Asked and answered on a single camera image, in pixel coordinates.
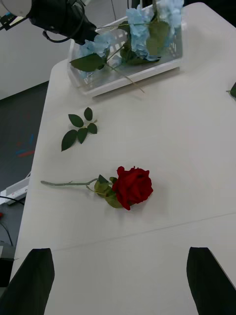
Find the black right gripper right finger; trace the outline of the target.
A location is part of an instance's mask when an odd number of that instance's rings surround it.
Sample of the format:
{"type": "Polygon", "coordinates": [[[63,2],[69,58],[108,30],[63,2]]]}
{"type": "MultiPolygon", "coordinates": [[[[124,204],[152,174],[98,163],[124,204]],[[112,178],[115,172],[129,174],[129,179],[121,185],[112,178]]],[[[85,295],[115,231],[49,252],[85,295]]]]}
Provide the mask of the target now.
{"type": "Polygon", "coordinates": [[[186,273],[198,314],[236,313],[236,287],[208,248],[189,249],[186,273]]]}

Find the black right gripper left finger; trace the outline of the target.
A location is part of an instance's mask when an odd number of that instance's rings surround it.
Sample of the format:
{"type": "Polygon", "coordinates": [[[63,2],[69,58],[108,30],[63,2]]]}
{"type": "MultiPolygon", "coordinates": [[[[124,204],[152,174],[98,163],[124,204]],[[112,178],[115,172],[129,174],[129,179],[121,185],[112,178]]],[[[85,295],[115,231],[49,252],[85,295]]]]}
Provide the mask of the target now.
{"type": "Polygon", "coordinates": [[[43,315],[54,278],[51,249],[31,250],[0,298],[0,314],[43,315]]]}

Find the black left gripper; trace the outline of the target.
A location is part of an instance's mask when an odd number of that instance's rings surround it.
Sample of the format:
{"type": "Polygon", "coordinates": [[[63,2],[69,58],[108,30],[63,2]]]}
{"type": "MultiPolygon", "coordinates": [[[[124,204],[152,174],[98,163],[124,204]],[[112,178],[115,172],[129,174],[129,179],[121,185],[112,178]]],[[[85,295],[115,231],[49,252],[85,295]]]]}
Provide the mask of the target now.
{"type": "Polygon", "coordinates": [[[93,40],[97,35],[96,26],[86,17],[83,10],[71,9],[70,38],[83,45],[85,40],[93,40]]]}

